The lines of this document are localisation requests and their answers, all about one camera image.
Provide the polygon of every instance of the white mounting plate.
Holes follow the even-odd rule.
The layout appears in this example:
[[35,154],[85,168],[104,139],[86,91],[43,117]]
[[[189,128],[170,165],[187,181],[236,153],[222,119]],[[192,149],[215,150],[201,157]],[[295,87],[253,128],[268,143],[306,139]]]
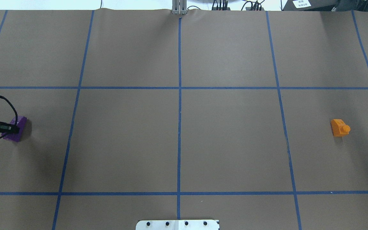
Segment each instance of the white mounting plate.
[[162,229],[164,230],[219,230],[219,221],[218,220],[163,220],[163,221],[139,221],[136,224],[136,230],[162,230]]

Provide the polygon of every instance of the orange toy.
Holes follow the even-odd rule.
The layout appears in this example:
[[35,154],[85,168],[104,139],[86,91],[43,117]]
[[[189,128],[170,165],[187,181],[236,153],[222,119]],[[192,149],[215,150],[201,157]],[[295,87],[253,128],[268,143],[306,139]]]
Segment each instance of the orange toy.
[[346,125],[342,119],[333,119],[330,121],[334,137],[344,137],[350,132],[350,126]]

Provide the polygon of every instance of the purple object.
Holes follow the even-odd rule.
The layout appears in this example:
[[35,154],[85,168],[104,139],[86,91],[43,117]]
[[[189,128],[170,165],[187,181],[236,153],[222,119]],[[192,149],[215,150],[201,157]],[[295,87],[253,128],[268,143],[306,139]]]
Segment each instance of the purple object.
[[[22,136],[22,131],[24,131],[25,128],[25,124],[27,122],[27,118],[24,116],[18,116],[18,123],[17,126],[19,128],[19,133],[17,134],[8,134],[4,137],[5,140],[10,140],[10,141],[14,141],[14,142],[19,142],[19,140],[21,139]],[[15,124],[15,118],[12,119],[12,121],[10,122],[10,124]]]

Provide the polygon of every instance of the orange object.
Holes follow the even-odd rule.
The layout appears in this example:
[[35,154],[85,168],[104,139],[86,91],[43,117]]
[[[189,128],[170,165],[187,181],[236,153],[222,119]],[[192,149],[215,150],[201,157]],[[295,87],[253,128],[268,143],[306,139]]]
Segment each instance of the orange object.
[[342,119],[333,119],[330,124],[334,137],[344,137],[350,132],[350,126],[346,125]]

